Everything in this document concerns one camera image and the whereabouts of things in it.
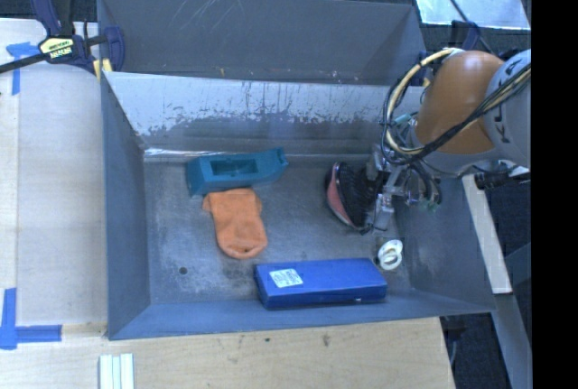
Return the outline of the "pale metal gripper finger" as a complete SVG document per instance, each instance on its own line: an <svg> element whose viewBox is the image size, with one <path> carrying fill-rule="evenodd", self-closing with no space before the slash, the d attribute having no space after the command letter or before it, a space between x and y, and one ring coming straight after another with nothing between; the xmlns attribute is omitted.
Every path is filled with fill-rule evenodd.
<svg viewBox="0 0 578 389"><path fill-rule="evenodd" d="M370 212L370 223L373 231L384 233L388 230L395 213L392 199L389 195L378 193L374 208Z"/></svg>

